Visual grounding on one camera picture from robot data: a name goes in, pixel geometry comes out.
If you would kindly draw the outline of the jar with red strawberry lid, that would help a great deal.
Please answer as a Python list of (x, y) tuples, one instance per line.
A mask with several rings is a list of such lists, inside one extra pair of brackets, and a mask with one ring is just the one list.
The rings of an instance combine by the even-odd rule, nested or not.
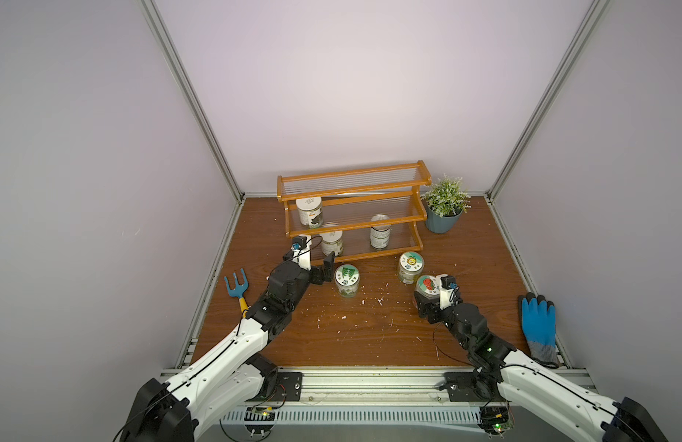
[(440, 278), (426, 274), (416, 281), (415, 294), (430, 302), (437, 302), (440, 299), (440, 288)]

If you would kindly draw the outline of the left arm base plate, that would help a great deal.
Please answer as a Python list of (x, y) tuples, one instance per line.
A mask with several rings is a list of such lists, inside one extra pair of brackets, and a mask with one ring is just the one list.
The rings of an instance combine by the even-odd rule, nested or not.
[(274, 377), (266, 379), (263, 388), (257, 396), (253, 397), (253, 403), (296, 403), (301, 400), (304, 375), (300, 371), (282, 371)]

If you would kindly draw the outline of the jar with green leaf lid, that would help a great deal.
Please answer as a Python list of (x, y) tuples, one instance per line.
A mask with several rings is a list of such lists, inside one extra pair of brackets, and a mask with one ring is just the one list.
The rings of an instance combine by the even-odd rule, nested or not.
[(342, 264), (335, 271), (335, 283), (339, 295), (353, 298), (359, 290), (360, 272), (351, 264)]

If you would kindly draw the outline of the jar with sunflower lid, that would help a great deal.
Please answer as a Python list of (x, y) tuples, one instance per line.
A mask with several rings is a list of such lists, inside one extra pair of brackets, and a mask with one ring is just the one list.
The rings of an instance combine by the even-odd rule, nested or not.
[(425, 267), (424, 258), (417, 252), (404, 252), (398, 262), (398, 278), (405, 285), (414, 285)]

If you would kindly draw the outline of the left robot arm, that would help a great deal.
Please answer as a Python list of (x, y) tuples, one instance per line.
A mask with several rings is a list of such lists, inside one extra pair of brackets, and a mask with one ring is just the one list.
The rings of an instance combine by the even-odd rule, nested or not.
[(224, 339), (189, 368), (139, 389), (115, 440), (195, 441), (245, 401), (272, 397), (278, 368), (261, 351), (291, 323), (310, 285), (333, 281), (334, 264), (333, 255), (312, 265), (305, 253), (288, 252)]

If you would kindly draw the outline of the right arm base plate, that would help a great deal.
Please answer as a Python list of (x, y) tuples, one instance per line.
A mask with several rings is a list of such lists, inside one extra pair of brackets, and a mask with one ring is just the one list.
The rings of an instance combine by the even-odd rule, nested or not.
[(478, 372), (450, 371), (437, 386), (449, 394), (450, 401), (503, 401), (497, 381)]

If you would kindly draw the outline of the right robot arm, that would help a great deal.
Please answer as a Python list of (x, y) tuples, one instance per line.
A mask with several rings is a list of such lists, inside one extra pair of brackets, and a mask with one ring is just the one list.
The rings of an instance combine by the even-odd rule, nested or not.
[(519, 317), (531, 351), (490, 331), (478, 307), (458, 293), (443, 303), (414, 294), (421, 318), (440, 323), (467, 353), (475, 390), (492, 401), (500, 396), (523, 407), (574, 441), (663, 441), (648, 410), (631, 398), (615, 401), (578, 386), (552, 370), (556, 357), (556, 307), (543, 296), (519, 298)]

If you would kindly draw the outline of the jar with plain white lid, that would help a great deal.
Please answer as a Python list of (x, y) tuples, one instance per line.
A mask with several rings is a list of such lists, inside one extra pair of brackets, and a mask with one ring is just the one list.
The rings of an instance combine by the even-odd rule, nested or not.
[(307, 228), (320, 228), (323, 224), (322, 197), (313, 196), (296, 200), (300, 223)]

